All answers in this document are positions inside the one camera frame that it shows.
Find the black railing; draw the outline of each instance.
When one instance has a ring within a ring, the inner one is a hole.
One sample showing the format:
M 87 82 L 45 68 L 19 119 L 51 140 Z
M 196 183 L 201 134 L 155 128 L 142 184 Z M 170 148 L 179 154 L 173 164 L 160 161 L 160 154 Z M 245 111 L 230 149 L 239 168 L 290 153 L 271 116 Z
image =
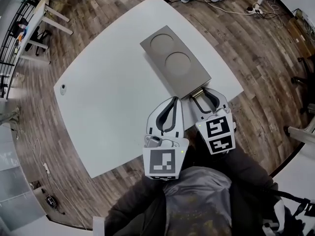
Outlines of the black railing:
M 32 10 L 37 6 L 38 0 L 23 0 L 15 14 L 0 47 L 0 98 L 7 97 L 11 72 L 14 71 L 18 40 L 13 35 L 13 27 L 16 22 L 25 18 L 27 22 L 32 18 Z

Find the table top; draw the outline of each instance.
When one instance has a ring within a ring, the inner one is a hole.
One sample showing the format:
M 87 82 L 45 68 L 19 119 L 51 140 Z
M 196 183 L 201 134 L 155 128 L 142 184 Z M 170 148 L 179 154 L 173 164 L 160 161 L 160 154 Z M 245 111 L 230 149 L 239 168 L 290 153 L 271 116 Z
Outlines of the table top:
M 91 177 L 142 154 L 147 118 L 174 95 L 140 46 L 168 25 L 231 100 L 243 89 L 209 42 L 163 0 L 145 0 L 100 33 L 54 86 L 63 121 Z M 61 86 L 66 92 L 61 94 Z M 194 125 L 183 103 L 185 129 Z
M 11 83 L 12 75 L 14 73 L 16 64 L 18 63 L 20 56 L 23 54 L 24 49 L 25 49 L 28 41 L 31 39 L 31 36 L 33 35 L 33 33 L 36 30 L 37 26 L 40 24 L 44 14 L 45 14 L 45 4 L 42 4 L 42 6 L 40 6 L 38 8 L 36 13 L 32 16 L 31 20 L 29 21 L 28 30 L 26 32 L 26 35 L 22 39 L 20 47 L 19 47 L 19 51 L 18 51 L 18 53 L 15 56 L 15 60 L 14 60 L 14 63 L 13 63 L 14 64 L 14 69 L 11 70 L 11 73 L 10 73 L 10 76 L 9 76 L 9 80 L 8 80 L 8 85 Z

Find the wooden floor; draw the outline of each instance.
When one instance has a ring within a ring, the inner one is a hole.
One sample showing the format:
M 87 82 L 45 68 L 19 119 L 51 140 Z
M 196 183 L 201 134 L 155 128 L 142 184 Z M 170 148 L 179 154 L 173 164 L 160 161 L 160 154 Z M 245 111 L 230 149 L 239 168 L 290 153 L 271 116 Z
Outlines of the wooden floor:
M 54 1 L 51 6 L 71 19 L 69 23 L 61 23 L 74 34 L 70 36 L 48 27 L 53 33 L 47 53 L 51 65 L 22 61 L 16 68 L 25 79 L 14 84 L 9 102 L 21 106 L 19 128 L 26 132 L 32 144 L 39 139 L 41 161 L 49 166 L 50 180 L 40 163 L 39 146 L 36 145 L 33 153 L 23 134 L 16 142 L 17 153 L 28 181 L 39 180 L 60 202 L 60 211 L 65 215 L 49 209 L 44 204 L 44 195 L 36 191 L 38 200 L 55 221 L 83 227 L 82 217 L 85 226 L 90 228 L 92 217 L 105 217 L 109 208 L 143 173 L 139 157 L 91 179 L 69 138 L 53 91 L 54 84 L 77 55 L 102 30 L 141 1 Z M 255 1 L 226 0 L 216 6 L 244 12 Z M 288 31 L 285 27 L 279 28 L 278 19 L 228 14 L 197 1 L 175 2 L 171 6 L 214 46 L 243 86 L 244 92 L 230 102 L 237 123 L 236 140 L 246 153 L 272 172 L 299 144 L 285 136 L 283 126 L 307 124 L 306 116 L 299 114 L 300 88 L 290 82 L 292 76 L 303 77 L 304 70 L 297 63 L 298 51 Z

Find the dark jacket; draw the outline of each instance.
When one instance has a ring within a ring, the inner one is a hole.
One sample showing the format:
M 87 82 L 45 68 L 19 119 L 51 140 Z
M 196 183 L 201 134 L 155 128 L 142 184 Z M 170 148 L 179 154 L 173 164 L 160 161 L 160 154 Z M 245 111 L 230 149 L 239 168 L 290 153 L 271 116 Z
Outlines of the dark jacket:
M 277 190 L 278 185 L 238 145 L 224 156 L 211 156 L 201 137 L 196 138 L 196 144 L 199 144 L 196 151 L 189 148 L 183 168 L 192 165 L 206 166 L 226 174 L 232 180 L 229 190 L 232 234 L 264 236 L 263 219 L 275 220 L 274 205 L 280 198 L 262 194 L 256 189 L 263 187 Z M 162 180 L 151 180 L 143 176 L 110 209 L 105 219 L 105 235 L 164 235 L 166 222 L 166 201 L 162 190 L 164 183 Z

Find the gray shirt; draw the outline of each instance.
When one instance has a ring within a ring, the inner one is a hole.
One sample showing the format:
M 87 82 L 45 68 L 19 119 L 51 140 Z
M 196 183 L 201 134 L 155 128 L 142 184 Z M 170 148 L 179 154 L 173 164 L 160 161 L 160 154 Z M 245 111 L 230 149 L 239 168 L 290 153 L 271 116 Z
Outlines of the gray shirt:
M 231 180 L 211 168 L 190 167 L 164 187 L 166 236 L 230 236 Z

